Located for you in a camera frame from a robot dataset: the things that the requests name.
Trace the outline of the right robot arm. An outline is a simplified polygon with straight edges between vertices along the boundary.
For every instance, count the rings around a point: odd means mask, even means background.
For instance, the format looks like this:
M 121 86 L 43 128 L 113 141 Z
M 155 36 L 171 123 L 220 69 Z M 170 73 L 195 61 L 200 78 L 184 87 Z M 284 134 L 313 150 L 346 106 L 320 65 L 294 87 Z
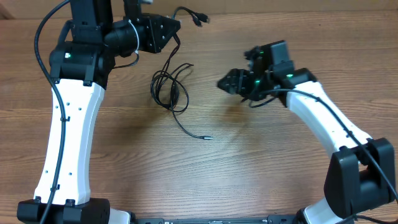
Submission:
M 307 68 L 297 69 L 283 40 L 244 54 L 247 69 L 230 70 L 217 85 L 258 108 L 279 100 L 312 131 L 330 164 L 323 198 L 284 223 L 353 223 L 367 210 L 397 201 L 395 155 L 385 138 L 374 139 L 330 100 Z

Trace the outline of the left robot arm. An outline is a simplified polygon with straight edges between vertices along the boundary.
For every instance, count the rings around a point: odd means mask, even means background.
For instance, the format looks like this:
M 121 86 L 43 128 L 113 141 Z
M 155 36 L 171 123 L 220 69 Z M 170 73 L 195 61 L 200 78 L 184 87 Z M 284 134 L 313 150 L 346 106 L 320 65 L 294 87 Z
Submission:
M 70 1 L 50 65 L 42 67 L 52 87 L 52 123 L 44 168 L 30 200 L 21 201 L 23 223 L 133 223 L 131 212 L 91 197 L 89 166 L 96 118 L 116 57 L 159 53 L 180 29 L 179 21 L 141 11 L 125 1 L 114 21 L 109 1 Z

